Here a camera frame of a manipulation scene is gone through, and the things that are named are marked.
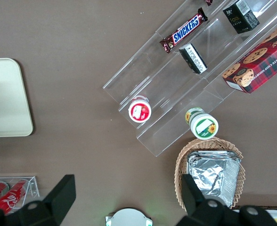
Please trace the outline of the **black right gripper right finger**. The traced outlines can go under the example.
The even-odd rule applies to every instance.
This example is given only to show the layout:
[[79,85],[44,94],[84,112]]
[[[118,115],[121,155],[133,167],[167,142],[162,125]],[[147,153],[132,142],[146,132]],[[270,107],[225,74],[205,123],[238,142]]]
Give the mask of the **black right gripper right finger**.
[[206,199],[189,174],[181,176],[181,195],[187,214],[179,226],[240,226],[239,214],[220,201]]

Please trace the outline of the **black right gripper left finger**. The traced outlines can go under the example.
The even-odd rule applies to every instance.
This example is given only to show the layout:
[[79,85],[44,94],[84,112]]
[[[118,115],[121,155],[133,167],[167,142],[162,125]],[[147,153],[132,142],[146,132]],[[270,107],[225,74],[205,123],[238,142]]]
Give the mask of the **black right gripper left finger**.
[[76,199],[75,176],[65,175],[42,201],[5,217],[7,226],[59,226]]

